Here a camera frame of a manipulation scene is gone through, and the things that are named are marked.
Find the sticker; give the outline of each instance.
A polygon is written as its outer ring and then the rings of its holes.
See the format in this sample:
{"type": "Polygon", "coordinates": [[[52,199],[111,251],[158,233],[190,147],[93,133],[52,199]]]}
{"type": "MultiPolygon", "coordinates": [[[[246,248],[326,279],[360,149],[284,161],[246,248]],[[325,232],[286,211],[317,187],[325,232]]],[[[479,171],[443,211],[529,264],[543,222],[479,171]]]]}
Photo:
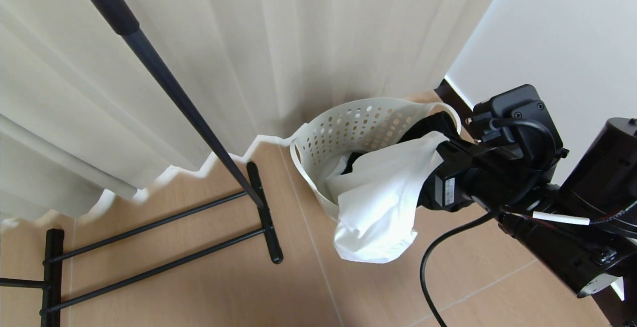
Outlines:
{"type": "Polygon", "coordinates": [[[453,204],[455,200],[455,178],[444,182],[444,206],[453,204]]]}

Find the floor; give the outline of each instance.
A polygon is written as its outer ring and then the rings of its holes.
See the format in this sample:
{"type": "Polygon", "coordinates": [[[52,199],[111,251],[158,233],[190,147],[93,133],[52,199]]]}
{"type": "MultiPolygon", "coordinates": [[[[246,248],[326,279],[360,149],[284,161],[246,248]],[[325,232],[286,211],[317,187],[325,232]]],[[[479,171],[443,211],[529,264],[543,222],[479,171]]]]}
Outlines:
{"type": "MultiPolygon", "coordinates": [[[[436,100],[432,94],[415,98],[436,100]]],[[[271,263],[264,239],[242,241],[137,284],[62,311],[63,327],[317,326],[435,327],[419,284],[419,264],[433,239],[482,214],[419,209],[416,242],[389,264],[350,263],[332,246],[335,224],[296,172],[289,150],[260,143],[252,153],[285,259],[271,263]]],[[[180,173],[149,188],[143,203],[116,198],[104,214],[74,220],[50,212],[1,236],[2,276],[41,279],[44,235],[66,231],[65,248],[137,227],[239,190],[221,164],[205,177],[180,173]]],[[[185,256],[259,225],[239,198],[64,263],[64,299],[185,256]]],[[[444,242],[427,280],[450,327],[607,326],[591,298],[578,300],[495,222],[444,242]]],[[[39,324],[40,292],[2,288],[4,327],[39,324]]]]}

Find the curtain fold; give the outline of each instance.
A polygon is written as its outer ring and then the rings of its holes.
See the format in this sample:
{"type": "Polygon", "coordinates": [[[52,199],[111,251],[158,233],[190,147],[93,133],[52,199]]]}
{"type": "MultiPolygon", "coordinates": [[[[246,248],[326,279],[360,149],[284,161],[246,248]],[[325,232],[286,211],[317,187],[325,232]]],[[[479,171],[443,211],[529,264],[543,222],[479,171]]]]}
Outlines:
{"type": "MultiPolygon", "coordinates": [[[[434,89],[491,3],[126,1],[236,155],[345,101],[434,89]]],[[[89,0],[1,0],[0,29],[0,211],[79,216],[104,188],[130,198],[209,156],[89,0]]]]}

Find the curtain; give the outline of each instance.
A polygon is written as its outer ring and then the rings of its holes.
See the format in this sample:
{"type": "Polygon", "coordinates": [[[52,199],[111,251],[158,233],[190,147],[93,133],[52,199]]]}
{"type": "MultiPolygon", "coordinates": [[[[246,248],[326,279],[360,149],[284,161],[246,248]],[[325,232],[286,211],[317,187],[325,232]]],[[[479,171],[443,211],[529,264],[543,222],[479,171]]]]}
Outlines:
{"type": "MultiPolygon", "coordinates": [[[[230,153],[437,87],[491,0],[126,0],[230,153]]],[[[209,148],[89,0],[0,0],[0,211],[86,213],[209,148]]]]}

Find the metal bar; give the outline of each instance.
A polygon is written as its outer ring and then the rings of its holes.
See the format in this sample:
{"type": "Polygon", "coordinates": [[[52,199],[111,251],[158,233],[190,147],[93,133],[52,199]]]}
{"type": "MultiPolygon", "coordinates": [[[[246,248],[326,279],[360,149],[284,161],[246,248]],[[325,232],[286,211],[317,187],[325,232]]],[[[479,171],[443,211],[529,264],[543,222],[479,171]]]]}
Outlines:
{"type": "Polygon", "coordinates": [[[86,300],[98,297],[100,295],[104,295],[104,293],[108,293],[108,292],[114,291],[116,289],[123,288],[124,286],[128,286],[130,284],[134,284],[135,282],[141,281],[143,279],[148,279],[148,277],[152,277],[154,275],[157,275],[158,273],[162,273],[164,271],[168,271],[171,268],[175,268],[175,267],[180,266],[182,264],[188,263],[188,262],[190,262],[192,260],[198,259],[200,257],[203,257],[205,255],[211,254],[213,252],[219,251],[222,248],[226,248],[226,247],[232,246],[235,243],[239,243],[241,241],[244,241],[245,239],[249,239],[251,237],[257,236],[258,234],[262,234],[263,232],[264,232],[264,229],[263,229],[263,227],[261,227],[259,229],[256,229],[256,230],[253,230],[251,232],[248,232],[246,234],[242,234],[241,236],[237,236],[236,238],[232,238],[232,239],[229,239],[228,241],[224,241],[224,242],[219,243],[217,245],[214,245],[212,247],[206,248],[205,250],[201,250],[200,252],[195,252],[194,254],[191,254],[191,255],[186,256],[186,257],[182,257],[181,259],[175,260],[175,261],[173,261],[171,263],[167,263],[167,264],[164,264],[164,265],[159,266],[157,268],[153,268],[150,271],[146,271],[146,272],[140,273],[139,275],[130,277],[129,279],[125,279],[125,280],[122,280],[120,282],[116,282],[116,283],[111,284],[109,286],[106,286],[104,288],[96,289],[93,292],[86,293],[85,295],[81,295],[81,296],[76,297],[76,298],[71,298],[70,300],[62,302],[61,304],[57,304],[57,305],[51,306],[48,309],[42,309],[40,311],[40,314],[50,314],[50,313],[56,313],[56,312],[59,313],[59,311],[61,309],[65,309],[66,307],[73,306],[75,304],[79,304],[80,302],[84,302],[86,300]]]}
{"type": "Polygon", "coordinates": [[[166,94],[173,100],[173,103],[182,111],[182,114],[188,119],[194,129],[200,134],[201,138],[208,144],[212,151],[219,158],[221,163],[230,171],[230,174],[239,182],[243,190],[248,193],[250,198],[255,202],[257,207],[262,208],[263,202],[261,198],[254,191],[250,183],[244,177],[243,173],[239,170],[239,167],[234,163],[228,152],[225,150],[219,139],[216,137],[212,129],[206,120],[201,116],[197,107],[193,104],[188,95],[179,85],[173,73],[161,59],[159,53],[155,50],[152,43],[148,41],[148,38],[144,32],[139,29],[137,32],[122,36],[130,49],[137,55],[137,58],[144,64],[148,72],[157,81],[159,85],[164,89],[166,94]]]}
{"type": "Polygon", "coordinates": [[[200,207],[192,208],[192,209],[189,209],[187,211],[180,212],[179,214],[175,214],[173,216],[168,216],[168,218],[162,218],[161,220],[157,220],[155,222],[148,223],[147,225],[144,225],[144,226],[141,226],[141,227],[137,227],[136,229],[132,229],[130,231],[122,232],[121,234],[118,234],[116,236],[112,236],[112,237],[103,239],[102,241],[98,241],[96,243],[91,243],[91,245],[87,245],[85,247],[77,248],[75,250],[67,252],[66,254],[62,254],[60,256],[57,256],[54,259],[45,260],[44,264],[54,263],[54,262],[57,262],[57,261],[66,260],[66,259],[68,259],[70,257],[77,256],[79,254],[84,254],[84,252],[95,250],[96,248],[99,248],[99,247],[102,247],[102,246],[105,246],[105,245],[109,245],[110,243],[114,243],[114,242],[119,241],[121,239],[125,239],[125,238],[131,237],[131,236],[135,236],[135,235],[139,234],[140,232],[148,231],[150,229],[153,229],[155,227],[164,225],[165,223],[169,223],[171,221],[178,220],[180,218],[185,218],[186,216],[193,215],[196,212],[204,211],[205,209],[209,209],[211,207],[216,207],[217,205],[220,205],[220,204],[223,204],[223,203],[226,203],[226,202],[230,202],[230,200],[234,200],[236,198],[241,198],[241,196],[245,196],[245,195],[246,195],[245,191],[239,191],[239,193],[235,193],[235,194],[232,194],[232,195],[229,195],[229,196],[225,196],[224,198],[221,198],[219,200],[214,200],[214,202],[210,202],[210,203],[201,205],[200,207]]]}
{"type": "Polygon", "coordinates": [[[5,279],[5,277],[0,277],[0,286],[7,286],[11,288],[48,288],[48,284],[44,281],[5,279]]]}
{"type": "MultiPolygon", "coordinates": [[[[64,250],[64,230],[49,229],[46,232],[45,260],[54,259],[64,250]]],[[[44,282],[48,288],[42,290],[42,310],[48,310],[62,301],[62,262],[45,264],[44,282]]],[[[60,327],[60,312],[41,314],[41,327],[60,327]]]]}
{"type": "Polygon", "coordinates": [[[283,262],[283,252],[278,242],[277,232],[275,226],[272,223],[272,215],[270,215],[270,207],[266,200],[266,195],[263,192],[263,185],[261,184],[261,177],[259,177],[259,169],[257,164],[248,162],[248,176],[250,177],[250,183],[254,190],[257,192],[261,201],[263,202],[263,209],[257,209],[259,211],[259,218],[261,219],[261,225],[265,229],[263,233],[266,237],[266,244],[268,244],[268,252],[270,253],[270,259],[273,263],[279,264],[283,262]]]}

